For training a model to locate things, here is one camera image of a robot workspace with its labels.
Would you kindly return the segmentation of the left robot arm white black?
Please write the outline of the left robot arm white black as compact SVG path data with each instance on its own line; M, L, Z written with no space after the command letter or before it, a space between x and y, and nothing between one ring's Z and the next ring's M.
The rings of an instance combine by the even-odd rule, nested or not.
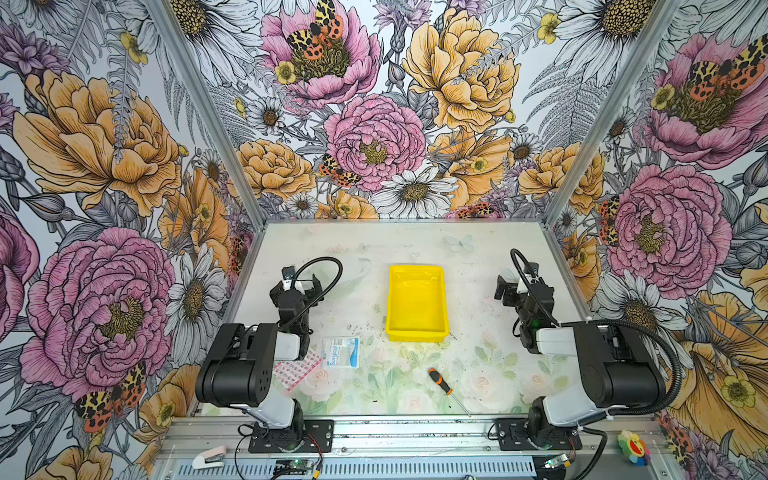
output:
M323 299L323 288L316 276L299 277L308 267L283 268L282 280L270 290L277 322L221 326L196 379L198 402L255 420L252 445L259 453L296 451L308 439L299 402L271 387L277 363L301 361L309 351L309 309Z

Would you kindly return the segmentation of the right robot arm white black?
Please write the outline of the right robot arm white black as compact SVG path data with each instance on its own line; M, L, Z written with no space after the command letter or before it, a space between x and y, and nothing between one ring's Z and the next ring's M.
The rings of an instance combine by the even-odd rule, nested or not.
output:
M578 445L588 425L614 415L655 413L677 395L679 380L663 379L644 344L661 340L648 328L625 320L555 320L554 289L533 267L516 280L499 276L494 297L515 310L514 334L528 353L573 358L578 366L565 390L532 400L526 419L497 422L501 448Z

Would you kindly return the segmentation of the orange black handled screwdriver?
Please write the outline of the orange black handled screwdriver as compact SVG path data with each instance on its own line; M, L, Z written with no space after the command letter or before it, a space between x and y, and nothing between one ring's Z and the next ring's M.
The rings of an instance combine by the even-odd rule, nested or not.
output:
M453 389L450 387L448 382L444 379L443 375L437 369L429 368L428 376L445 393L446 396L451 397L454 400L454 402L468 417L472 416L469 410L463 405L463 403L453 393Z

